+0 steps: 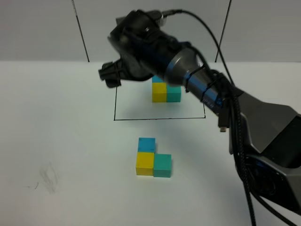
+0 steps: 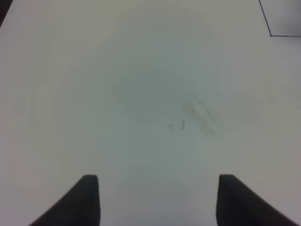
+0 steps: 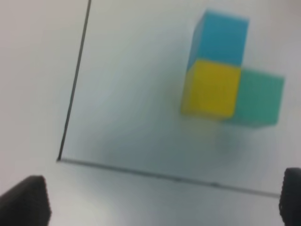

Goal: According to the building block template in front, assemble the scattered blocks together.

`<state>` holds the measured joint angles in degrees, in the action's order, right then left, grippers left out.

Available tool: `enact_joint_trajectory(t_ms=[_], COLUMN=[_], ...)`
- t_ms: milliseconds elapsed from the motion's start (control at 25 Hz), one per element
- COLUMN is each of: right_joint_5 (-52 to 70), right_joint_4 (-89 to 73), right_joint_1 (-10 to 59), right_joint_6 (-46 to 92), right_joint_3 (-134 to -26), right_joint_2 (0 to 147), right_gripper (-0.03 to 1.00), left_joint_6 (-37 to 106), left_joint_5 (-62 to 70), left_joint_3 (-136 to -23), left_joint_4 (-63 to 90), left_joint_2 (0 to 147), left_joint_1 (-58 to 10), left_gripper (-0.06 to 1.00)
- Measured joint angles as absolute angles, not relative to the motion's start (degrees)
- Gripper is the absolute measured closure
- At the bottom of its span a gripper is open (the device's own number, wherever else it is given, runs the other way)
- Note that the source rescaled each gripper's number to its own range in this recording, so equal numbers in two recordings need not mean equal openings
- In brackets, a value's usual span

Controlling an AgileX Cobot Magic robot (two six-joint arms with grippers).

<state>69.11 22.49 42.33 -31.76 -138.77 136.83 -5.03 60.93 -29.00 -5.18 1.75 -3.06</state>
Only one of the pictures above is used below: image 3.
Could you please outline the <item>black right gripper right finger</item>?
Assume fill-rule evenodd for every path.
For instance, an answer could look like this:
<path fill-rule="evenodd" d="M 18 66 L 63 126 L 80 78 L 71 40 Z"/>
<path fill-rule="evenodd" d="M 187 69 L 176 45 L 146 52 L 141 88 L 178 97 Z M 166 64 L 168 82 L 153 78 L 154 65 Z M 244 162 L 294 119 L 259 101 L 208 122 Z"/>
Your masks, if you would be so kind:
<path fill-rule="evenodd" d="M 284 172 L 279 199 L 279 213 L 285 226 L 301 225 L 301 169 L 287 168 Z"/>

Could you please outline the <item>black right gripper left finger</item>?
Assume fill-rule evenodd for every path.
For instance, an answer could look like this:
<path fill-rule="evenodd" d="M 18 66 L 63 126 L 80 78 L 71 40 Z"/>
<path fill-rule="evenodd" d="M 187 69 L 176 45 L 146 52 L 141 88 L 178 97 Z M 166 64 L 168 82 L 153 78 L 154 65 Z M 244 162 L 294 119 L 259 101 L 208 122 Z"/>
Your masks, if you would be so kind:
<path fill-rule="evenodd" d="M 29 176 L 0 196 L 2 226 L 47 226 L 51 214 L 42 175 Z"/>

